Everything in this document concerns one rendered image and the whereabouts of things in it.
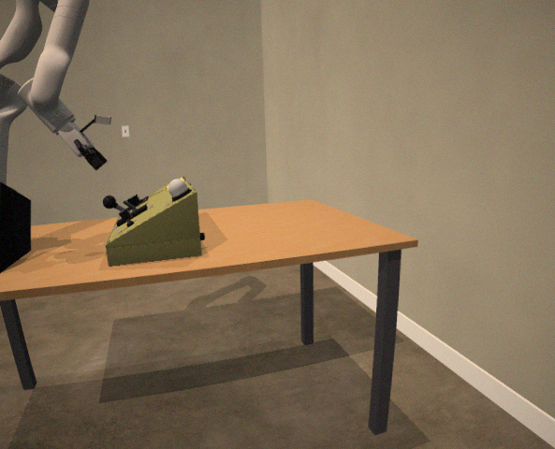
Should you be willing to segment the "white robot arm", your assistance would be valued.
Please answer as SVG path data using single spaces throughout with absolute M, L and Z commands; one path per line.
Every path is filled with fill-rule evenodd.
M 0 182 L 5 185 L 9 127 L 27 106 L 53 133 L 74 117 L 59 95 L 90 0 L 16 0 L 15 15 L 0 40 L 0 69 L 23 60 L 36 45 L 42 32 L 39 1 L 54 16 L 33 79 L 21 86 L 0 74 Z

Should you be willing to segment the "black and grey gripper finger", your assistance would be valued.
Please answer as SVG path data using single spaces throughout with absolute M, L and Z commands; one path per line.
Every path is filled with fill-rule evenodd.
M 84 148 L 81 146 L 80 142 L 77 139 L 74 142 L 77 149 L 81 152 L 83 157 L 95 170 L 98 170 L 100 167 L 104 165 L 104 163 L 99 159 L 99 157 L 96 154 L 94 154 L 91 151 L 90 148 L 87 148 L 87 146 L 85 145 L 87 150 L 86 149 L 84 150 Z
M 106 158 L 96 148 L 91 148 L 91 150 L 101 159 L 104 164 L 107 162 Z

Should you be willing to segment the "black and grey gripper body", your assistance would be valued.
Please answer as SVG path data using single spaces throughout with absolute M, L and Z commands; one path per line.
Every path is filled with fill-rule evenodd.
M 63 124 L 55 134 L 60 135 L 78 157 L 82 157 L 83 155 L 77 149 L 74 141 L 77 139 L 84 149 L 86 149 L 86 146 L 87 148 L 91 149 L 94 147 L 94 145 L 93 142 L 83 132 L 80 132 L 80 129 L 77 127 L 74 121 L 75 117 Z

